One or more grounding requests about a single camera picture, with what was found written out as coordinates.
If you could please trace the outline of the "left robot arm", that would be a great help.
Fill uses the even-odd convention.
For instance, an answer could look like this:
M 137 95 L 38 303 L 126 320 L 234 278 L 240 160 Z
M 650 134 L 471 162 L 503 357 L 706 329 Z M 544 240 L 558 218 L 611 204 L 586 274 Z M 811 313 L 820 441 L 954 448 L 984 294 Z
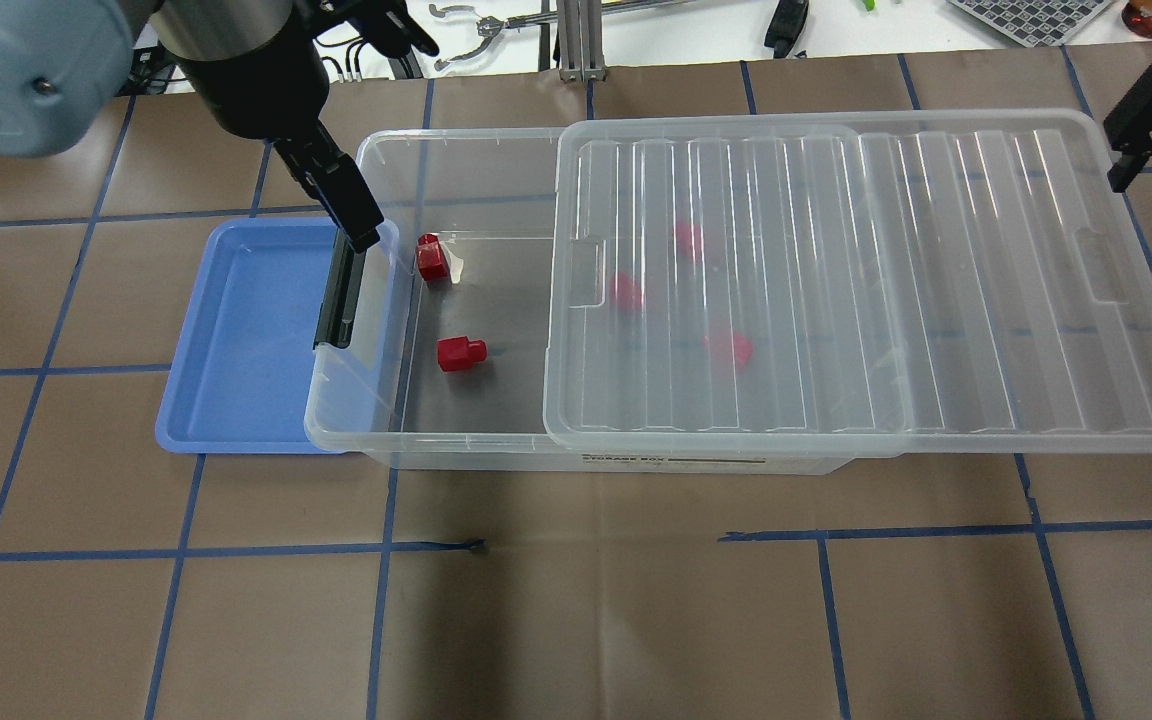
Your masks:
M 385 56 L 439 53 L 403 1 L 0 1 L 0 156 L 82 141 L 151 28 L 217 123 L 268 142 L 353 252 L 366 252 L 381 209 L 320 118 L 329 78 L 316 40 L 340 24 Z

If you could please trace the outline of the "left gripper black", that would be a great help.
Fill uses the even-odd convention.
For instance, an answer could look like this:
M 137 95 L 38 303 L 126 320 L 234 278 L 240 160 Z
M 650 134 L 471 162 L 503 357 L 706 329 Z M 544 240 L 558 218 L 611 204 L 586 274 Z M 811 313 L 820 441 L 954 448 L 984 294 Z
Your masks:
M 385 218 L 353 156 L 320 123 L 329 94 L 317 37 L 348 24 L 387 56 L 435 56 L 404 1 L 164 1 L 156 32 L 227 132 L 271 141 L 353 252 L 380 241 Z

